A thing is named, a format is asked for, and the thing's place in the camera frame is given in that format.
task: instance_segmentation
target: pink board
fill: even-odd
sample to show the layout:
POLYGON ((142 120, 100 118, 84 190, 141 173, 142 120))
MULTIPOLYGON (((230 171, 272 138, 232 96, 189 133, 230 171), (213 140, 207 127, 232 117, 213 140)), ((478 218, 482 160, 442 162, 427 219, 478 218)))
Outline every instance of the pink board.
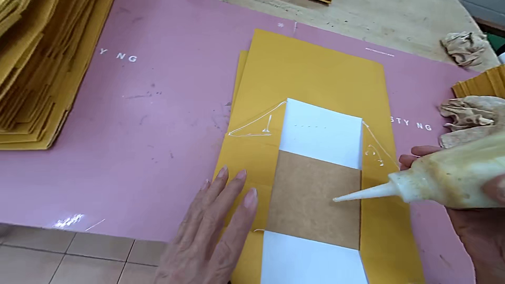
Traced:
MULTIPOLYGON (((0 222, 52 227, 82 214, 67 229, 170 240, 212 177, 255 28, 383 64, 398 154, 437 144, 436 106, 476 75, 218 0, 116 0, 56 145, 0 153, 0 222)), ((412 223, 427 283, 473 283, 443 207, 412 204, 412 223)))

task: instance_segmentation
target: stack of yellow paper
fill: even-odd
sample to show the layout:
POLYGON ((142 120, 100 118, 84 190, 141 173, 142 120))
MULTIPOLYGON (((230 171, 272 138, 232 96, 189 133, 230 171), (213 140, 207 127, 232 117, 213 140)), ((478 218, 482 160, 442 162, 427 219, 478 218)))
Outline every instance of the stack of yellow paper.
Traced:
MULTIPOLYGON (((287 98, 363 118, 364 152, 374 149, 374 155, 363 155, 362 188, 385 183, 398 170, 379 63, 256 30, 249 52, 240 54, 230 124, 216 167, 217 173, 227 165, 230 176, 247 169, 245 188, 255 187, 259 196, 252 230, 267 225, 287 98)), ((361 209, 360 252, 370 283, 423 283, 409 206, 393 197, 363 200, 361 209)), ((261 233, 249 233, 232 282, 260 282, 262 244, 261 233)))
POLYGON ((0 150, 47 149, 113 0, 0 0, 0 150))
POLYGON ((493 96, 505 99, 505 64, 452 86, 456 98, 493 96))

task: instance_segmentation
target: glue bottle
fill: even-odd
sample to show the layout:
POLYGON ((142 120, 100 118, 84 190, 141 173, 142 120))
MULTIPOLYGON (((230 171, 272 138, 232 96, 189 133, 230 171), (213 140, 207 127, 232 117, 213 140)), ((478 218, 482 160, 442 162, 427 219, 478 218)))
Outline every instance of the glue bottle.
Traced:
POLYGON ((404 202, 434 200, 451 208, 505 207, 481 189, 505 174, 505 132, 417 159, 409 170, 389 174, 389 182, 333 201, 400 196, 404 202))

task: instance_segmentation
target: floor tile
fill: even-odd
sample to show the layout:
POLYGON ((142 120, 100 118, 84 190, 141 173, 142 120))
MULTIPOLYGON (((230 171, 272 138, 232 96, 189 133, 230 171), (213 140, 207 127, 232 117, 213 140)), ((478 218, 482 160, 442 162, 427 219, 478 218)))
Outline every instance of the floor tile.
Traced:
POLYGON ((135 240, 128 262, 158 266, 166 243, 135 240))
POLYGON ((116 284, 124 262, 65 255, 50 284, 116 284))
POLYGON ((129 238, 77 233, 67 253, 126 261, 132 244, 133 239, 129 238))
POLYGON ((74 235, 69 231, 14 226, 3 244, 64 253, 74 235))
POLYGON ((118 284, 151 284, 155 280, 156 267, 126 263, 118 284))
POLYGON ((0 282, 48 284, 63 254, 0 246, 0 282))

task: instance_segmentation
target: fingernail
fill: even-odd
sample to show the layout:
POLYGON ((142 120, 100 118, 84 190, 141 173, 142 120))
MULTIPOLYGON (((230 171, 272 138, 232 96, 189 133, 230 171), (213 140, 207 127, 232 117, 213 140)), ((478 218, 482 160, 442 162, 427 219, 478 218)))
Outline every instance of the fingernail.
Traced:
POLYGON ((245 179, 245 176, 247 176, 247 172, 245 170, 241 170, 238 172, 237 177, 238 179, 245 179))
POLYGON ((207 184, 209 183, 209 179, 206 179, 204 184, 202 185, 202 188, 205 189, 207 188, 207 184))
POLYGON ((244 206, 246 208, 251 208, 254 207, 257 202, 258 202, 258 192, 256 191, 256 188, 251 188, 249 192, 245 195, 244 206))
POLYGON ((223 177, 224 174, 226 173, 226 170, 228 170, 228 167, 226 165, 224 165, 224 167, 221 168, 221 170, 219 170, 219 173, 218 173, 218 177, 223 177))

